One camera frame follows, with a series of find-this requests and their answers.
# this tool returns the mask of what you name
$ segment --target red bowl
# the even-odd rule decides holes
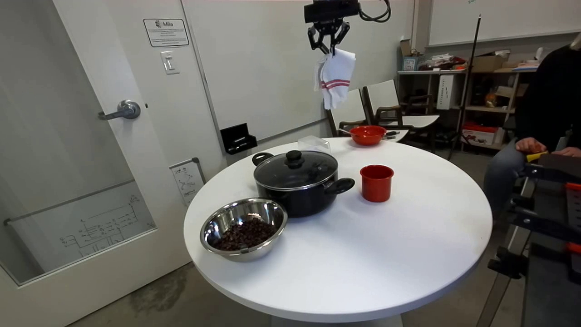
[[[355,126],[348,130],[348,133],[355,144],[370,148],[377,146],[383,140],[386,130],[383,130],[381,126]]]

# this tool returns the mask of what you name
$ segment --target red cup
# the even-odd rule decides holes
[[[366,166],[359,171],[363,180],[363,199],[368,202],[386,202],[392,193],[394,170],[385,166]]]

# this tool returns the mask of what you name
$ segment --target door handle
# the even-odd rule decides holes
[[[114,121],[114,119],[125,119],[125,121],[136,121],[141,115],[141,108],[132,101],[123,101],[116,106],[116,113],[105,115],[98,113],[99,121]]]

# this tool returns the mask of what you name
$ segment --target person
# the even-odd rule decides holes
[[[501,222],[526,155],[550,153],[581,159],[581,35],[552,51],[535,71],[515,108],[515,139],[490,162],[483,191]]]

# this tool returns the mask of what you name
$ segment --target pot lid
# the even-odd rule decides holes
[[[288,151],[257,164],[254,179],[270,190],[308,190],[332,179],[337,160],[319,151]]]

